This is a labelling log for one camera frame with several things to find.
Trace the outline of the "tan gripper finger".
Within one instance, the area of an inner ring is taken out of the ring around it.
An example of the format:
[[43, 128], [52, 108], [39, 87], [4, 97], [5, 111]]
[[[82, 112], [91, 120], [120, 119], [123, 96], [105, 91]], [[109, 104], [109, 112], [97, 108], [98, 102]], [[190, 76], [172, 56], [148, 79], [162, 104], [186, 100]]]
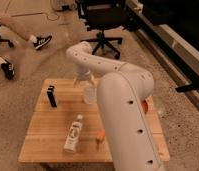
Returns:
[[77, 84], [78, 84], [78, 79], [75, 78], [75, 79], [74, 79], [74, 82], [73, 82], [73, 87], [75, 88], [75, 87], [77, 86]]
[[95, 80], [95, 78], [94, 78], [94, 76], [91, 76], [91, 78], [90, 78], [90, 83], [93, 85], [93, 86], [97, 86], [97, 83], [96, 83], [96, 80]]

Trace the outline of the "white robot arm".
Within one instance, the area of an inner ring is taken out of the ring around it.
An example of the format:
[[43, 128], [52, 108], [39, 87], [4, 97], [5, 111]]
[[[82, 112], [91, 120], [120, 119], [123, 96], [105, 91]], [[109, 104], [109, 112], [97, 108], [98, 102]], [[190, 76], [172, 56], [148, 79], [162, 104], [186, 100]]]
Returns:
[[100, 73], [97, 104], [116, 171], [166, 171], [147, 123], [142, 102], [152, 94], [152, 74], [137, 65], [91, 53], [80, 42], [66, 50], [79, 80]]

